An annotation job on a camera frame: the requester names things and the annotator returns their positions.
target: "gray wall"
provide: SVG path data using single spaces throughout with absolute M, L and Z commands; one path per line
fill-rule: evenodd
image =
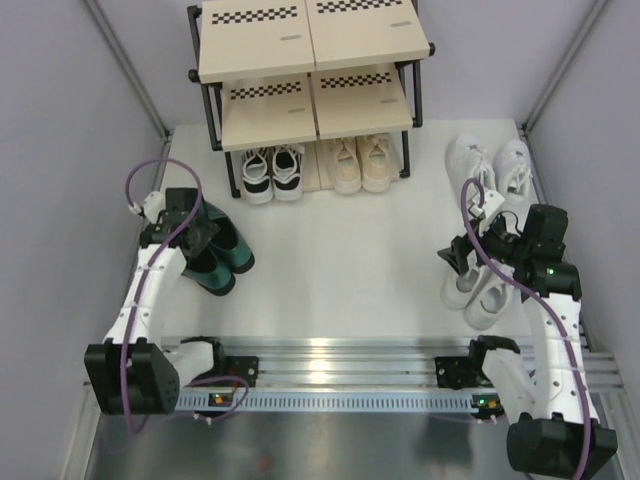
M 569 211 L 583 312 L 640 418 L 640 2 L 611 2 L 534 129 L 549 196 Z
M 160 139 L 79 0 L 0 2 L 0 478 L 58 478 Z M 149 187 L 147 172 L 136 185 Z
M 186 7 L 100 0 L 164 121 L 203 123 Z M 593 0 L 420 0 L 436 56 L 423 65 L 427 118 L 526 120 Z

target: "beige sneaker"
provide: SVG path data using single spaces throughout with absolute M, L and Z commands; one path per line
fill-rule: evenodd
M 351 137 L 324 140 L 321 151 L 336 192 L 351 195 L 360 190 L 362 180 L 355 139 Z
M 358 137 L 358 155 L 362 165 L 362 186 L 370 192 L 384 192 L 391 185 L 389 135 Z

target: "black and white sneaker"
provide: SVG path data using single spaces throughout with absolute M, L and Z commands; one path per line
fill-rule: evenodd
M 269 178 L 269 148 L 247 150 L 242 154 L 242 186 L 247 202 L 254 205 L 266 203 L 273 198 Z
M 302 197 L 303 158 L 302 145 L 284 145 L 273 150 L 273 188 L 278 200 L 292 202 Z

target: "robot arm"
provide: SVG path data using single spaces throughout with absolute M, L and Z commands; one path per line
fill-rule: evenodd
M 103 343 L 89 345 L 85 353 L 87 373 L 103 413 L 123 413 L 120 354 L 132 312 L 126 375 L 133 414 L 171 413 L 182 387 L 224 361 L 222 347 L 215 338 L 187 339 L 171 352 L 164 352 L 161 346 L 164 315 L 178 277 L 187 268 L 189 259 L 196 258 L 217 233 L 216 227 L 207 221 L 205 212 L 205 215 L 197 215 L 174 242 L 161 247 L 193 208 L 193 194 L 193 189 L 172 189 L 167 208 L 164 208 L 164 195 L 153 192 L 137 212 L 144 214 L 151 223 L 140 236 L 129 292 Z M 157 258 L 150 265 L 156 254 Z M 141 287 L 136 302 L 136 292 Z
M 509 233 L 504 217 L 497 214 L 502 197 L 485 193 L 484 205 L 478 196 L 467 205 L 472 226 L 483 250 L 499 263 L 513 267 L 513 277 L 543 297 L 561 319 L 567 331 L 576 366 L 571 365 L 565 338 L 549 313 L 538 302 L 523 295 L 536 359 L 535 379 L 524 368 L 520 350 L 509 339 L 480 336 L 470 345 L 471 364 L 496 388 L 511 426 L 507 453 L 511 466 L 521 472 L 572 478 L 584 438 L 584 420 L 577 368 L 586 385 L 578 330 L 580 279 L 575 266 L 562 261 L 562 239 L 568 225 L 561 209 L 533 205 L 522 234 Z M 456 237 L 449 249 L 438 255 L 459 275 L 469 269 L 474 251 L 468 236 Z M 599 418 L 587 395 L 591 421 L 590 454 L 583 478 L 593 476 L 617 450 L 613 430 L 599 426 Z

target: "white sneaker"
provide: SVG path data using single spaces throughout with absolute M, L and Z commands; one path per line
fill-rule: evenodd
M 474 298 L 480 287 L 489 277 L 489 267 L 471 267 L 465 275 L 458 275 L 449 269 L 440 290 L 442 303 L 452 310 L 462 310 Z
M 268 156 L 268 148 L 247 150 L 240 156 L 244 198 L 254 205 L 266 203 L 273 198 L 267 163 Z
M 521 203 L 531 190 L 531 155 L 521 140 L 503 145 L 493 160 L 498 191 L 509 203 Z
M 487 160 L 487 152 L 478 139 L 470 133 L 458 135 L 447 147 L 445 155 L 447 174 L 460 204 L 462 186 L 469 178 L 477 178 L 487 190 L 496 189 L 496 178 L 493 167 Z M 473 198 L 477 189 L 472 186 L 467 198 Z
M 511 275 L 509 267 L 502 267 L 501 270 Z M 513 290 L 513 286 L 505 283 L 497 275 L 491 274 L 464 310 L 464 319 L 467 324 L 476 330 L 486 330 L 493 326 L 511 303 Z
M 391 185 L 389 134 L 357 137 L 356 145 L 362 167 L 362 186 L 370 192 L 384 192 Z
M 336 192 L 351 195 L 360 190 L 362 180 L 355 139 L 324 140 L 321 144 L 321 151 Z
M 302 145 L 276 147 L 272 156 L 273 189 L 276 198 L 292 202 L 302 197 Z

